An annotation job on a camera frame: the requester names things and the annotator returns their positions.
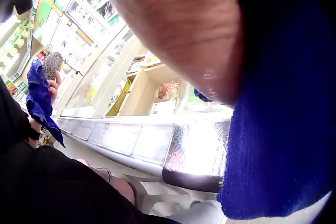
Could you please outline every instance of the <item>leg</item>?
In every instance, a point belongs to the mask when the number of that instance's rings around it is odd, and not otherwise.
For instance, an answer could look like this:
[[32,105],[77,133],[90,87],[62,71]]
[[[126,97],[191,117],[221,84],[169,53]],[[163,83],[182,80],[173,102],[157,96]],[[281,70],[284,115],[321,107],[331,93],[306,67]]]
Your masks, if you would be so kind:
[[128,199],[132,204],[135,203],[134,192],[129,183],[127,183],[123,179],[112,176],[111,174],[108,173],[107,170],[98,170],[91,167],[89,163],[84,159],[77,159],[77,161],[88,166],[96,174],[101,176],[106,182],[108,182],[111,186],[113,186],[121,195],[123,195],[126,199]]
[[181,224],[225,224],[228,219],[222,211],[221,204],[216,200],[206,200],[195,204],[190,209],[181,210],[166,216]]

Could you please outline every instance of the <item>refrigerated display case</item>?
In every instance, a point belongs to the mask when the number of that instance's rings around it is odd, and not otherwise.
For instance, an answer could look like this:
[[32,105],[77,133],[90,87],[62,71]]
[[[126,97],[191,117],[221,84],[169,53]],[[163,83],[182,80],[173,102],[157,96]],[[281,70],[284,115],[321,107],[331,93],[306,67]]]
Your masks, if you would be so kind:
[[59,115],[101,118],[107,114],[127,83],[130,86],[126,70],[140,46],[139,40],[126,26],[101,53],[98,50],[94,52],[99,53],[94,62],[83,63],[80,70],[83,77],[75,76],[71,71],[60,87],[59,100],[63,101],[57,101],[54,106]]
[[75,64],[72,55],[76,52],[84,59],[90,45],[76,33],[77,26],[66,17],[61,18],[49,44],[50,51],[58,51],[68,63]]

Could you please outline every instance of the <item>metal edge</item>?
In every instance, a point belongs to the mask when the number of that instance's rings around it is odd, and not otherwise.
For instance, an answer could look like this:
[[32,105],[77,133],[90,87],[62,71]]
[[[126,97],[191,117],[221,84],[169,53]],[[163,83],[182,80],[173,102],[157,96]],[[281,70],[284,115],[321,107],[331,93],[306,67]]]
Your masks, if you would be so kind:
[[111,150],[104,149],[102,147],[93,145],[93,144],[91,144],[87,141],[83,141],[83,140],[79,139],[78,137],[76,137],[74,135],[68,134],[64,130],[61,130],[61,131],[65,136],[67,136],[70,139],[73,139],[73,140],[75,140],[79,143],[82,143],[82,144],[86,145],[90,149],[94,150],[95,152],[98,152],[99,154],[105,156],[106,158],[109,158],[113,161],[116,161],[116,162],[122,164],[122,165],[125,165],[127,167],[136,169],[138,171],[141,171],[143,173],[155,176],[155,177],[163,180],[163,177],[162,177],[163,167],[158,165],[158,164],[151,163],[151,162],[148,162],[148,161],[141,160],[139,158],[126,156],[126,155],[123,155],[123,154],[120,154],[120,153],[117,153],[117,152],[114,152],[114,151],[111,151]]

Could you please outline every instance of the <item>blue cloth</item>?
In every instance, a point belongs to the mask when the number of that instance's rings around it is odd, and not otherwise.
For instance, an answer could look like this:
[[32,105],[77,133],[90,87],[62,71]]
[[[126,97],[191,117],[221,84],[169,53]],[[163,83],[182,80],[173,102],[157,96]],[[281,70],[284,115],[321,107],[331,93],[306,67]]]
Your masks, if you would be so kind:
[[49,93],[50,85],[43,74],[41,61],[34,60],[32,62],[27,78],[29,93],[26,98],[26,105],[29,114],[39,124],[49,130],[55,140],[64,146],[62,133],[56,123],[50,118],[53,112]]
[[239,0],[246,67],[223,187],[231,219],[287,216],[335,189],[335,24],[319,0]]
[[200,98],[202,101],[205,101],[205,102],[209,102],[210,100],[208,98],[206,98],[203,94],[201,94],[200,92],[197,91],[196,88],[193,88],[193,94]]

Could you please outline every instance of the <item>floor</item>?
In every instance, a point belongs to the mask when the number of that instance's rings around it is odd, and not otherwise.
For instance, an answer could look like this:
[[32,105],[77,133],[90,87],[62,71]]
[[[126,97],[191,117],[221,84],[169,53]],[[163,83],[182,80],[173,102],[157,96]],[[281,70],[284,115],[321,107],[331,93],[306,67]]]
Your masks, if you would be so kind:
[[[77,141],[69,139],[68,137],[64,136],[64,144],[66,148],[62,147],[58,143],[55,143],[55,148],[63,152],[69,158],[82,158],[89,162],[92,167],[106,167],[109,168],[112,172],[112,175],[118,176],[118,174],[127,174],[137,177],[150,177],[150,175],[144,174],[140,171],[134,170],[132,168],[126,167],[122,164],[119,164],[115,161],[112,161],[93,150],[89,149],[85,145],[80,144]],[[143,183],[143,186],[146,188],[149,194],[176,194],[176,191],[173,189],[165,186],[162,183]],[[199,191],[186,191],[191,195],[189,201],[185,202],[159,202],[156,203],[150,212],[150,214],[157,215],[157,216],[167,216],[173,214],[181,209],[188,209],[190,203],[194,200],[204,201],[207,199],[214,199],[214,194],[209,194],[205,192]],[[314,205],[302,209],[298,212],[293,213],[292,215],[280,218],[258,218],[254,220],[244,220],[244,221],[234,221],[228,220],[227,224],[308,224],[311,223],[311,220],[320,209],[323,207],[327,199],[327,195],[315,203]]]

